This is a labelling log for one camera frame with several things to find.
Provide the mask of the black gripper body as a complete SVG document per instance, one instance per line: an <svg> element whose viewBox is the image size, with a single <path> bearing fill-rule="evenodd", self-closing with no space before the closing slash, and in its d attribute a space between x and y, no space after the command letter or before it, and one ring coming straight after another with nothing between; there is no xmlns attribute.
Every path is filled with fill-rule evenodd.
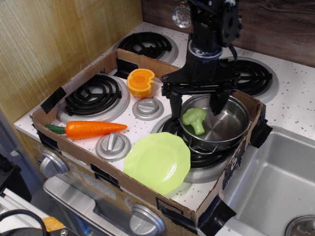
<svg viewBox="0 0 315 236"><path fill-rule="evenodd" d="M240 72L235 63L218 57L202 57L187 53L185 65L162 77L162 95L214 94L227 98L236 91L236 81Z"/></svg>

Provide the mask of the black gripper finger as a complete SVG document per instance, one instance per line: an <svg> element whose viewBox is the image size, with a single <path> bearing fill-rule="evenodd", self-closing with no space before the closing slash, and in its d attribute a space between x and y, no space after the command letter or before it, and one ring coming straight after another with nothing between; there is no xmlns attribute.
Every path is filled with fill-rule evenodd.
<svg viewBox="0 0 315 236"><path fill-rule="evenodd" d="M182 95L181 94L172 94L170 95L170 105L172 116L179 118L182 108Z"/></svg>
<svg viewBox="0 0 315 236"><path fill-rule="evenodd" d="M210 108L214 116L219 115L230 97L229 92L216 91L210 95Z"/></svg>

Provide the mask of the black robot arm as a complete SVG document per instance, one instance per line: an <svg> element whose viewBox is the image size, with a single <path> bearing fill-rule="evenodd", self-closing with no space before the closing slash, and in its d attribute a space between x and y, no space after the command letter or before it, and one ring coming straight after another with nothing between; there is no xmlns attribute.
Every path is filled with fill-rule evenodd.
<svg viewBox="0 0 315 236"><path fill-rule="evenodd" d="M170 100L174 117L181 116L183 95L210 94L211 110L218 115L235 92L240 73L220 56L229 48L237 59L232 42L243 28L238 7L237 0L187 0L174 8L173 22L180 28L193 27L185 65L162 77L162 95Z"/></svg>

